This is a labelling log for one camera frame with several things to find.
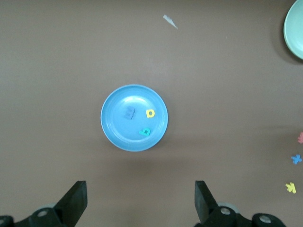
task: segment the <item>paper scrap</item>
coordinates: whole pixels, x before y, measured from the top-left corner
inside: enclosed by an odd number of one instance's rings
[[[172,19],[170,19],[169,16],[164,15],[163,18],[166,19],[166,21],[169,22],[171,25],[173,25],[176,29],[178,29],[178,27],[175,25]]]

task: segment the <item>brown table surface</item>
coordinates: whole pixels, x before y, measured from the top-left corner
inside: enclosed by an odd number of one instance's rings
[[[246,218],[301,226],[303,61],[283,37],[293,3],[0,1],[0,214],[21,220],[86,180],[78,227],[192,227],[205,180]],[[145,152],[116,148],[100,125],[126,84],[169,112]]]

